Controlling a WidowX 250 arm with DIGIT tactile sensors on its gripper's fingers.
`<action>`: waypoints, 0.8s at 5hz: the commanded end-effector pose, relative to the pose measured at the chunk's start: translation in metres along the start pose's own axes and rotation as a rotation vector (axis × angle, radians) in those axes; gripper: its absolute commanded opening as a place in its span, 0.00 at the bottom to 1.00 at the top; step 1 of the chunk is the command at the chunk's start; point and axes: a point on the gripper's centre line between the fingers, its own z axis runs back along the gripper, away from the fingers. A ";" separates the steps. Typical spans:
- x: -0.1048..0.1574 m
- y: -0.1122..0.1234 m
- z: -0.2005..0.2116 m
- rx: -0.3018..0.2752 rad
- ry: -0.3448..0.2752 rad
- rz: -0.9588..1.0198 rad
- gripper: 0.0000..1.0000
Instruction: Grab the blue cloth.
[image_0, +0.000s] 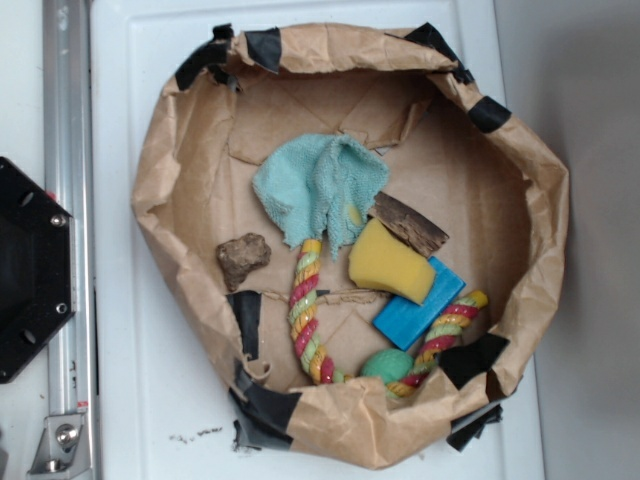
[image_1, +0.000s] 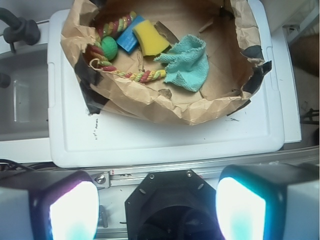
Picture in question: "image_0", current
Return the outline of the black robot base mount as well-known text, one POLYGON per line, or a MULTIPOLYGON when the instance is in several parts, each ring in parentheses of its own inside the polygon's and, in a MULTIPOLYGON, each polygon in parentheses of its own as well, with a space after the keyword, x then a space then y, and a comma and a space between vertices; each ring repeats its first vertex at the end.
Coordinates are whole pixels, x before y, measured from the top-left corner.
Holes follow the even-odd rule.
POLYGON ((71 216, 1 159, 1 382, 12 382, 74 313, 71 216))

